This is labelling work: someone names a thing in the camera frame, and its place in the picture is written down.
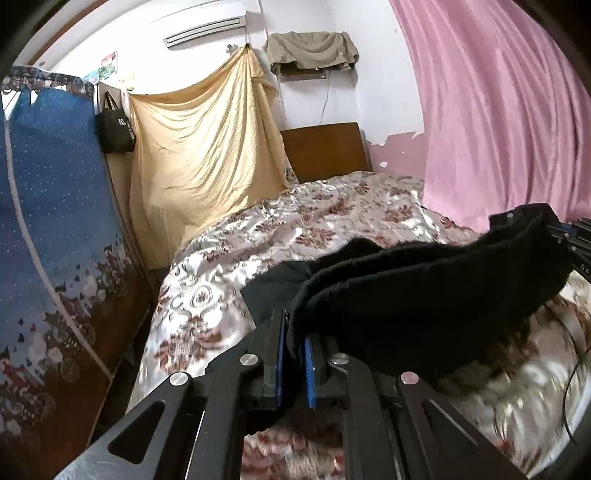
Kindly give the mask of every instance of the floral bedspread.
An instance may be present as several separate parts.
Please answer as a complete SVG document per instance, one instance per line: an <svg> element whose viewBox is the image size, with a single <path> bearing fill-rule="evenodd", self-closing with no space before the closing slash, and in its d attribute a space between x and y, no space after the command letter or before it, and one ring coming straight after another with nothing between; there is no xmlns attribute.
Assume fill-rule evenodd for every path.
<svg viewBox="0 0 591 480"><path fill-rule="evenodd" d="M355 172L294 186L277 200L236 213L177 254L164 280L130 408L173 372L203 375L208 362L254 328L240 295L251 279L284 260L311 260L364 236L383 247L420 240L465 244L478 235L421 206L411 177ZM577 350L591 343L591 287L571 275L560 296L532 315L531 334L499 345L438 388L522 471L534 475L568 442L562 398ZM584 365L566 413L574 430L591 397ZM334 412L290 414L247 436L243 480L344 479Z"/></svg>

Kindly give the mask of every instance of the cable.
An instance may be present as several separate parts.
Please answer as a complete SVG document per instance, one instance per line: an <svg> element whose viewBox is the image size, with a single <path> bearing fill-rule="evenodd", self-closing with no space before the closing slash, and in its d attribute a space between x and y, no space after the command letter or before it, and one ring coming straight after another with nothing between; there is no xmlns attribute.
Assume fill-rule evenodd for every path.
<svg viewBox="0 0 591 480"><path fill-rule="evenodd" d="M584 356L581 355L579 349L577 348L577 342L575 341L573 334L571 333L569 328L564 324L562 319L558 315L556 315L556 312L552 310L550 307L548 307L547 303L544 304L544 308L546 309L546 312L548 312L550 315L552 315L552 317L554 317L554 320L556 320L556 322L558 322L560 326L564 329L564 331L568 334L570 341L574 346L574 352L577 354L577 359L584 361Z"/></svg>
<svg viewBox="0 0 591 480"><path fill-rule="evenodd" d="M564 395L562 396L562 422L564 423L564 429L566 430L566 434L569 436L569 439L575 446L578 446L576 440L573 437L573 433L570 431L569 422L566 418L566 395L569 393L570 384L573 381L574 375L579 369L579 367L583 364L584 359L587 357L587 354L591 352L591 346L585 350L582 358L577 360L577 363L574 365L573 371L570 374L569 381L566 382L566 388L564 389Z"/></svg>
<svg viewBox="0 0 591 480"><path fill-rule="evenodd" d="M328 82L326 83L326 100L324 100L324 107L322 107L322 115L320 116L320 123L322 125L322 119L324 118L324 110L326 109L326 104L329 102L329 90L330 90L330 70L326 70L326 75L328 78Z"/></svg>

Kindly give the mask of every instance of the khaki cloth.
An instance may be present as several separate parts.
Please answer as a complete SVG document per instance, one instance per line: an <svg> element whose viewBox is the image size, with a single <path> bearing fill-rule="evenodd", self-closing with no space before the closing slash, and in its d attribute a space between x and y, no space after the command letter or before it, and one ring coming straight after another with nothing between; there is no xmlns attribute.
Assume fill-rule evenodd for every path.
<svg viewBox="0 0 591 480"><path fill-rule="evenodd" d="M289 187L274 95L249 45L195 85L130 95L138 141L129 208L148 268L169 265L218 220Z"/></svg>
<svg viewBox="0 0 591 480"><path fill-rule="evenodd" d="M295 63L299 69L349 70L359 60L347 32L272 33L263 50L276 75L281 73L281 65L288 63Z"/></svg>

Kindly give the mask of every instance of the pink wall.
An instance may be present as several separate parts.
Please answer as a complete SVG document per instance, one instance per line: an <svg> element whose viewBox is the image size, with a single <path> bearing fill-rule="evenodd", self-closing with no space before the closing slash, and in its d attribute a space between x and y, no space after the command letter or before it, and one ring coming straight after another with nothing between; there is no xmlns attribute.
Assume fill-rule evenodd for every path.
<svg viewBox="0 0 591 480"><path fill-rule="evenodd" d="M424 179L427 166L427 136L414 135L412 132L390 135L384 145L368 143L372 169ZM381 166L382 162L386 162L386 166Z"/></svg>

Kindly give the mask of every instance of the black tote bag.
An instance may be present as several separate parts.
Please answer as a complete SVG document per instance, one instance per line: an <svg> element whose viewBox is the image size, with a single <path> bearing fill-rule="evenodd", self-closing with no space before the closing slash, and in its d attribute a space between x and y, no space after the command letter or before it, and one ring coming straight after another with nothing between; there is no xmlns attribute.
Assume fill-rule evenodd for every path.
<svg viewBox="0 0 591 480"><path fill-rule="evenodd" d="M103 111L96 115L96 130L104 153L133 152L135 132L122 108L105 92Z"/></svg>

